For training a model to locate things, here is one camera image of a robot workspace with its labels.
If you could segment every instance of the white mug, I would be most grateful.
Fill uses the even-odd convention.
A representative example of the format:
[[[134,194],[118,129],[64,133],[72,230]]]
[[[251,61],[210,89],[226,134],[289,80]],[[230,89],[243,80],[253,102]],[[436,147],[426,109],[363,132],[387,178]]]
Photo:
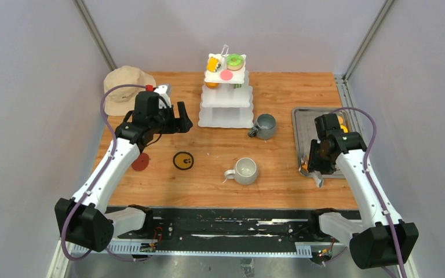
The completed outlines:
[[[234,179],[242,185],[252,184],[258,175],[257,164],[251,158],[241,158],[236,162],[233,170],[224,173],[225,178]]]

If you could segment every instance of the floor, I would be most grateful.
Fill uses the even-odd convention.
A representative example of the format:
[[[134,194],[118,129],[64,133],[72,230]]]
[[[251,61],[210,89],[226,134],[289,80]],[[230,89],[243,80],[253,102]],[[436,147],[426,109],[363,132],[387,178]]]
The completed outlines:
[[[164,135],[145,149],[150,157],[149,166],[144,171],[128,169],[110,205],[357,209],[345,180],[327,180],[319,189],[312,178],[305,178],[298,172],[291,110],[294,107],[341,106],[332,74],[250,74],[255,116],[269,113],[277,121],[277,133],[267,141],[249,138],[245,129],[197,126],[203,84],[201,72],[154,72],[152,75],[157,84],[171,84],[172,103],[185,101],[194,127],[186,134]],[[122,118],[109,117],[109,122],[115,128]],[[104,156],[110,141],[106,131],[96,163]],[[173,156],[180,151],[193,154],[192,169],[181,171],[173,166]],[[249,186],[239,185],[234,180],[224,182],[224,171],[233,168],[242,157],[256,161],[257,181]]]
[[[109,255],[92,254],[83,261],[70,262],[65,277],[387,278],[390,276],[380,268],[359,269],[353,263],[349,253],[345,253],[325,268],[312,265],[310,260],[302,258],[157,256],[146,262],[128,263],[117,261]]]

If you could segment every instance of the mug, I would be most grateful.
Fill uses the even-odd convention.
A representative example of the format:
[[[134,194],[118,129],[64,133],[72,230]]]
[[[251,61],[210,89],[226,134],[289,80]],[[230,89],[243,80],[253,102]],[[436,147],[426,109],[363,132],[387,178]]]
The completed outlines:
[[[248,136],[257,136],[260,139],[270,139],[275,134],[275,118],[270,114],[258,116],[253,127],[248,131]]]
[[[236,162],[233,170],[227,170],[224,177],[234,179],[237,183],[242,185],[252,184],[258,175],[257,164],[251,158],[241,158]]]

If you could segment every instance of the beige hat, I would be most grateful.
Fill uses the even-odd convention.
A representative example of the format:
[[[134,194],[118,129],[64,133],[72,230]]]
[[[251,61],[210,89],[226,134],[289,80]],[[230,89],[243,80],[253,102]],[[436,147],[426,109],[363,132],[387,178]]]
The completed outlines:
[[[103,81],[105,93],[115,86],[123,84],[152,85],[156,86],[154,78],[142,70],[128,65],[110,72]],[[134,110],[136,95],[144,91],[142,88],[125,87],[111,92],[105,100],[105,112],[109,116],[125,116],[130,110]]]

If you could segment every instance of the wooden table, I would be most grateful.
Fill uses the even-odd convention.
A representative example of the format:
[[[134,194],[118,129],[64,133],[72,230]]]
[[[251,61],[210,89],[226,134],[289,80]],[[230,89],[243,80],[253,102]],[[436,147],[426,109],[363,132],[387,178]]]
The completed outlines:
[[[171,84],[172,103],[185,101],[194,127],[185,134],[164,135],[146,148],[149,166],[144,171],[128,169],[110,205],[357,209],[345,180],[326,180],[319,189],[312,178],[305,178],[298,172],[296,162],[291,110],[294,107],[340,107],[332,74],[250,74],[255,117],[269,113],[277,121],[277,133],[267,142],[249,138],[246,129],[212,129],[197,125],[202,72],[153,72],[152,75],[157,84]],[[112,116],[108,121],[115,128],[122,118]],[[96,164],[106,153],[110,141],[110,133],[105,129]],[[195,158],[192,169],[175,168],[173,155],[179,151],[192,153]],[[243,157],[250,157],[257,163],[257,181],[249,186],[239,185],[234,180],[224,182],[224,171],[232,169]]]

